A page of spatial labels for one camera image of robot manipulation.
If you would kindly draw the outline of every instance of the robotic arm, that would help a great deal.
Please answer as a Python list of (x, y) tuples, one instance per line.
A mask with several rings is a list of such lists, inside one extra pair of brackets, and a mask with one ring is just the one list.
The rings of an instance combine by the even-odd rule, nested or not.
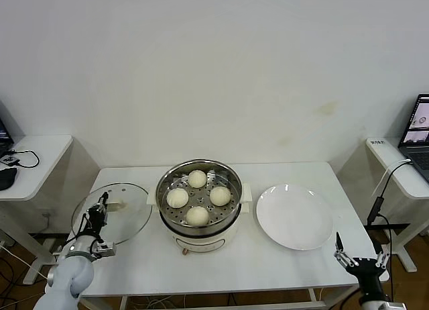
[[(88, 210), (88, 218), (86, 214), (82, 216), (79, 231), (73, 238), (76, 241), (49, 271), (46, 294), (36, 303), (35, 310), (77, 310), (80, 294), (94, 278), (92, 262), (115, 255), (114, 243), (106, 243), (100, 237), (101, 229), (107, 224), (108, 198), (108, 193), (104, 193)], [(81, 230), (84, 219), (86, 224)]]
[(406, 310), (403, 303), (389, 302), (379, 277), (385, 272), (389, 254), (380, 251), (377, 259), (351, 258), (344, 251), (340, 235), (336, 233), (334, 257), (345, 270), (357, 277), (363, 296), (359, 299), (362, 310)]

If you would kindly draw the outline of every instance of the white plate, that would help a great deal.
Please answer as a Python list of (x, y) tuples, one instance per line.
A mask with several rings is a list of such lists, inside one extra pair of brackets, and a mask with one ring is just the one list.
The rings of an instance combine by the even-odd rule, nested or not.
[(268, 188), (257, 201), (256, 215), (270, 238), (294, 250), (321, 247), (334, 228), (323, 198), (299, 185)]

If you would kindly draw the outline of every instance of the steamed bun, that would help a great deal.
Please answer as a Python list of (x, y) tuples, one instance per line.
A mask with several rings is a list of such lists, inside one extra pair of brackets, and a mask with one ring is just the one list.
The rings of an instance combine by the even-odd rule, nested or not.
[(202, 226), (208, 223), (208, 211), (201, 206), (196, 206), (186, 213), (186, 223), (191, 226)]
[(231, 200), (231, 192), (227, 187), (215, 187), (210, 192), (210, 201), (213, 205), (223, 206)]
[(207, 183), (207, 175), (201, 170), (194, 170), (188, 176), (188, 183), (193, 188), (201, 188)]
[(167, 194), (167, 204), (172, 208), (181, 208), (188, 203), (188, 193), (183, 188), (175, 188)]

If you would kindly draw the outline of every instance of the laptop screen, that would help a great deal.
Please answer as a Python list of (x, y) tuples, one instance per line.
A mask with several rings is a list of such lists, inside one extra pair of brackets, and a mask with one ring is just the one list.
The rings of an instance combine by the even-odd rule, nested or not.
[(5, 142), (13, 143), (13, 140), (12, 140), (11, 136), (9, 135), (9, 132), (7, 132), (5, 125), (0, 120), (0, 144), (3, 144)]
[(417, 98), (410, 121), (400, 146), (419, 146), (429, 144), (429, 95), (421, 94)]

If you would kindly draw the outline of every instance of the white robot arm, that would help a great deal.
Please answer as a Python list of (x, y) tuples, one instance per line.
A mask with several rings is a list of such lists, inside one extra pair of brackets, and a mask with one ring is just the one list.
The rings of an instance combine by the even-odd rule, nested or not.
[(67, 255), (50, 269), (46, 294), (38, 300), (35, 310), (77, 310), (81, 293), (94, 278), (92, 262), (115, 255), (115, 245), (104, 242), (100, 237), (101, 228), (107, 224), (108, 198), (108, 194), (104, 193), (99, 202), (88, 210), (89, 219), (82, 231), (79, 228), (75, 243)]

